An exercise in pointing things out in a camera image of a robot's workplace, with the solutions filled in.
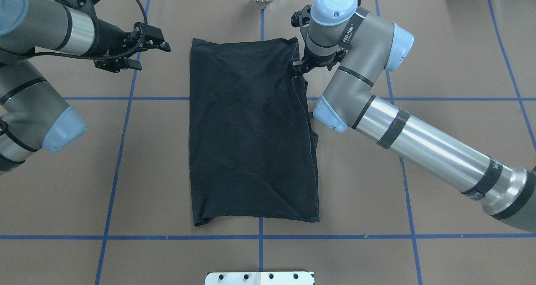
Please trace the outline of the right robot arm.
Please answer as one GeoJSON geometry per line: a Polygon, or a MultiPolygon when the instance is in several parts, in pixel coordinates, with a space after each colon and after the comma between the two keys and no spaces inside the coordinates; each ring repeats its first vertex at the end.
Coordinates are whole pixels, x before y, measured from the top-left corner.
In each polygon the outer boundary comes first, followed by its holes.
{"type": "Polygon", "coordinates": [[[477,201],[492,218],[535,232],[535,171],[508,167],[370,91],[382,71],[400,67],[414,36],[360,6],[359,0],[314,0],[293,14],[305,42],[295,77],[337,66],[313,116],[339,133],[351,128],[477,201]]]}

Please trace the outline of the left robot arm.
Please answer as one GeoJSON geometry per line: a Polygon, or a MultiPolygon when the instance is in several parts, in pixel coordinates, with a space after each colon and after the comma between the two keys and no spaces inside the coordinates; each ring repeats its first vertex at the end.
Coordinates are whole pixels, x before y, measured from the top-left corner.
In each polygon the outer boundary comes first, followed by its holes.
{"type": "Polygon", "coordinates": [[[41,149],[56,153],[86,131],[86,123],[32,58],[57,56],[91,60],[118,73],[142,70],[131,57],[158,49],[170,52],[161,29],[150,26],[140,0],[143,22],[131,32],[99,19],[100,0],[1,0],[0,170],[4,174],[41,149]]]}

